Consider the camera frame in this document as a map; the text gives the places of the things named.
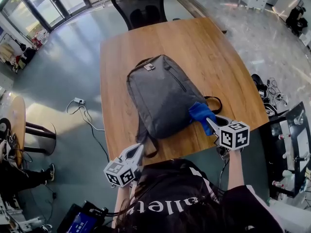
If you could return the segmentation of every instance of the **chair backrest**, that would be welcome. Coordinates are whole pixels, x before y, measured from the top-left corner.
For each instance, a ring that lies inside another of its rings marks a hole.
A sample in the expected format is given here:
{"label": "chair backrest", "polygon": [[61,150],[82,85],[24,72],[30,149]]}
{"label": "chair backrest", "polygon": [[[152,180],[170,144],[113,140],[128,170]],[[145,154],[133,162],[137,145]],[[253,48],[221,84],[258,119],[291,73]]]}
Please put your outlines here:
{"label": "chair backrest", "polygon": [[163,0],[111,0],[128,30],[167,21]]}

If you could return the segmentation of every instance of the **gray backpack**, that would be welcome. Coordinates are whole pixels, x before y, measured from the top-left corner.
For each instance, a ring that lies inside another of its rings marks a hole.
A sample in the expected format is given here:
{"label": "gray backpack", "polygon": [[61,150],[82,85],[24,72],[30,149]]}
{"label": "gray backpack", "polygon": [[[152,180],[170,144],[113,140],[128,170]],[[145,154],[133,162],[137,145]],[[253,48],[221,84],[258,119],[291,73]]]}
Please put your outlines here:
{"label": "gray backpack", "polygon": [[[191,123],[189,109],[195,102],[206,103],[204,97],[179,65],[166,55],[146,59],[127,76],[127,89],[138,110],[139,125],[136,141],[149,137],[156,152],[156,139],[167,138]],[[222,109],[213,111],[217,114]]]}

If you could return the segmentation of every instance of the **black t-shirt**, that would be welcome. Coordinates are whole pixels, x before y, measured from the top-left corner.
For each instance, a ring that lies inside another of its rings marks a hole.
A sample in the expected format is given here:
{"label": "black t-shirt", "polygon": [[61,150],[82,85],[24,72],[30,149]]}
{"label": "black t-shirt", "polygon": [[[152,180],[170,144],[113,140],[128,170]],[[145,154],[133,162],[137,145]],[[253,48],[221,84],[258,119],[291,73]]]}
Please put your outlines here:
{"label": "black t-shirt", "polygon": [[269,207],[256,196],[251,186],[239,186],[226,191],[218,201],[214,187],[198,171],[191,175],[172,175],[156,182],[147,192],[133,198],[135,206],[128,210],[130,232],[175,232],[177,219],[190,206],[206,196],[219,203],[235,222],[254,232],[283,232]]}

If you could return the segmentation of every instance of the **human arm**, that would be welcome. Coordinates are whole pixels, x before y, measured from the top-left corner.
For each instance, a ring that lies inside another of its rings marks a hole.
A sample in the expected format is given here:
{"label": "human arm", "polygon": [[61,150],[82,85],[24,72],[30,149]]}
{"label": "human arm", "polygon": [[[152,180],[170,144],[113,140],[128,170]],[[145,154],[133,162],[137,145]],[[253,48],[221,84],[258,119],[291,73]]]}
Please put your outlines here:
{"label": "human arm", "polygon": [[[130,200],[130,186],[127,185],[125,187],[119,187],[118,189],[118,195],[117,195],[117,202],[115,207],[115,212],[119,212],[120,210],[124,209],[122,208],[122,204],[124,201]],[[116,227],[118,216],[115,216],[112,221],[111,227],[114,229]]]}
{"label": "human arm", "polygon": [[244,185],[241,151],[231,150],[229,152],[229,156],[230,156],[230,163],[229,163],[228,190],[240,185]]}

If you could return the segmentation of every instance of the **shoe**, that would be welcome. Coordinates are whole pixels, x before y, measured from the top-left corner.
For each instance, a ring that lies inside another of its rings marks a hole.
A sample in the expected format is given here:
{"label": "shoe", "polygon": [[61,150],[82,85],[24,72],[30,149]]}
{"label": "shoe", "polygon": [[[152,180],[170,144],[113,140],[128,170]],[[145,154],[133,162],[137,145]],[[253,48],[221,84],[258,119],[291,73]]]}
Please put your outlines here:
{"label": "shoe", "polygon": [[50,175],[51,175],[50,181],[54,181],[54,178],[55,178],[55,165],[53,163],[50,164],[49,169],[47,170],[47,172],[50,172]]}
{"label": "shoe", "polygon": [[[44,172],[45,172],[45,170],[44,170],[44,169],[41,169],[41,173],[44,173]],[[48,181],[45,181],[43,184],[44,184],[44,185],[47,185],[47,184],[48,184]]]}

